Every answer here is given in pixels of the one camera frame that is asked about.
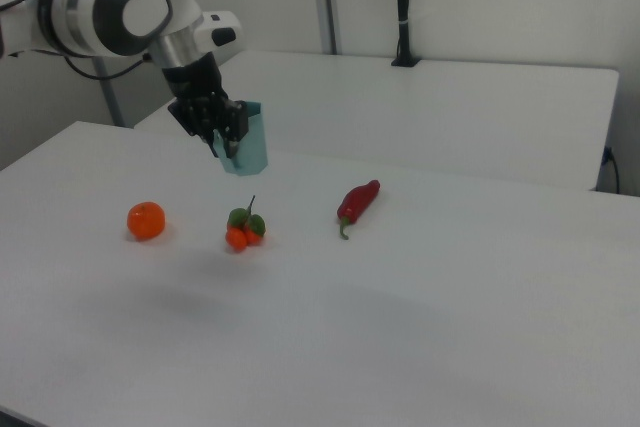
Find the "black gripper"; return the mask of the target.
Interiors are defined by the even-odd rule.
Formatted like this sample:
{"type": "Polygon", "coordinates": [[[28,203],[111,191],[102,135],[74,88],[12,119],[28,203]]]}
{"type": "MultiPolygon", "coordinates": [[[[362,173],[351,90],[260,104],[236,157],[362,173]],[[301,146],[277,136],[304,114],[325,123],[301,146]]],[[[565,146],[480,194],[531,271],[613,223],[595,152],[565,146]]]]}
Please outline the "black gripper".
{"type": "Polygon", "coordinates": [[[162,70],[175,100],[168,110],[190,135],[198,136],[218,158],[217,131],[223,138],[227,157],[235,157],[249,132],[248,106],[231,101],[222,87],[222,77],[213,54],[182,67],[162,70]]]}

